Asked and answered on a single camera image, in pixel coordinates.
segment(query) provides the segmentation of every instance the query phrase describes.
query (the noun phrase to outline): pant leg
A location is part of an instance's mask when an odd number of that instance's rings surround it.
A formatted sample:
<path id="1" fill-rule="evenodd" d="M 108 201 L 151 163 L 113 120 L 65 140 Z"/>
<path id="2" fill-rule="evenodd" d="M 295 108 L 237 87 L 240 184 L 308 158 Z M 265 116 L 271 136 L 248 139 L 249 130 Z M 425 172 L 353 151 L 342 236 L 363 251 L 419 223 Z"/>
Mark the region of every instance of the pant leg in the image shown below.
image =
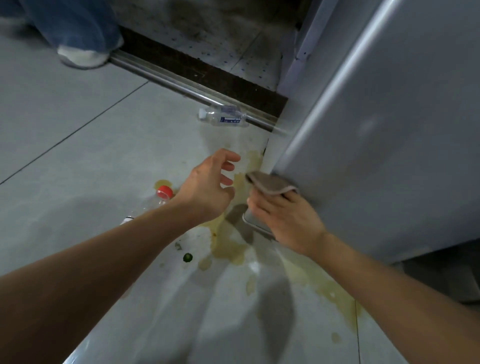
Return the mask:
<path id="1" fill-rule="evenodd" d="M 0 0 L 0 17 L 17 18 L 25 16 L 25 10 L 18 0 Z"/>
<path id="2" fill-rule="evenodd" d="M 106 0 L 19 1 L 28 18 L 55 48 L 63 45 L 109 52 L 117 47 L 120 30 Z"/>

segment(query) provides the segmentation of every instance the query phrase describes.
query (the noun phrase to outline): plastic bottle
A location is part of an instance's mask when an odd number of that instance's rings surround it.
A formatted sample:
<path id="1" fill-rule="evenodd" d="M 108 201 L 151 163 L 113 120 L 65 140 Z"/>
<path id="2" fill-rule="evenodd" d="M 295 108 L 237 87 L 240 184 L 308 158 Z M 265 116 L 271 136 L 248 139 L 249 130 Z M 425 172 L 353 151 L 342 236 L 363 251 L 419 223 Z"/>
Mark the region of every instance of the plastic bottle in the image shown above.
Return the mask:
<path id="1" fill-rule="evenodd" d="M 173 191 L 168 186 L 160 186 L 155 195 L 143 201 L 134 211 L 123 219 L 122 224 L 133 220 L 144 212 L 153 210 L 166 204 L 173 197 Z"/>
<path id="2" fill-rule="evenodd" d="M 212 105 L 198 110 L 198 118 L 215 126 L 239 126 L 247 127 L 246 114 L 234 105 Z"/>

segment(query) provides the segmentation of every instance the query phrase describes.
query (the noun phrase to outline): cloth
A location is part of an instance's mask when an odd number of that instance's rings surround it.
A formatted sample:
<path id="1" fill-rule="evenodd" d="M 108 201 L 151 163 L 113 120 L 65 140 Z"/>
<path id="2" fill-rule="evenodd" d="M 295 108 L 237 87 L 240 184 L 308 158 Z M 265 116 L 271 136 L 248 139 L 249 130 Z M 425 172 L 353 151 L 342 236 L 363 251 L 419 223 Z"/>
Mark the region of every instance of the cloth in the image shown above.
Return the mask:
<path id="1" fill-rule="evenodd" d="M 25 17 L 54 47 L 107 53 L 120 30 L 105 0 L 0 0 L 0 17 Z"/>
<path id="2" fill-rule="evenodd" d="M 299 193 L 299 189 L 297 187 L 279 176 L 256 171 L 248 172 L 245 175 L 245 178 L 264 194 L 284 194 L 288 191 L 295 191 L 296 193 Z"/>

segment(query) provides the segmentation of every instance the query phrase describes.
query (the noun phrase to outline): right arm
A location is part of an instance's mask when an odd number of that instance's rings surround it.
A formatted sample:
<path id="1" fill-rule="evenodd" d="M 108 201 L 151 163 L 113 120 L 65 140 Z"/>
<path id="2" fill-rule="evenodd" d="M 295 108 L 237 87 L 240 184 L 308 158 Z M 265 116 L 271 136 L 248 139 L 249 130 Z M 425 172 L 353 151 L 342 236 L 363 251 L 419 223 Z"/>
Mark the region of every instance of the right arm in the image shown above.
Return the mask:
<path id="1" fill-rule="evenodd" d="M 480 361 L 480 315 L 355 251 L 294 192 L 267 196 L 253 188 L 248 205 L 279 243 L 312 259 L 355 298 L 409 363 Z"/>

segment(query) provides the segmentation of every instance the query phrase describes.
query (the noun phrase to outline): refrigerator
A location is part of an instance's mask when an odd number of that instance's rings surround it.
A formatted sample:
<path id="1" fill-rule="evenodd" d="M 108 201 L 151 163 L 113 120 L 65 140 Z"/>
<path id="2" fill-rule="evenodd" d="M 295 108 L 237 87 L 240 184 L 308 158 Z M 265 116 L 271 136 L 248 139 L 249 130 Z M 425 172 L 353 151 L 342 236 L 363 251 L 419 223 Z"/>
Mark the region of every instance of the refrigerator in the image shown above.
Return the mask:
<path id="1" fill-rule="evenodd" d="M 479 19 L 475 0 L 339 0 L 262 171 L 386 263 L 480 237 Z"/>

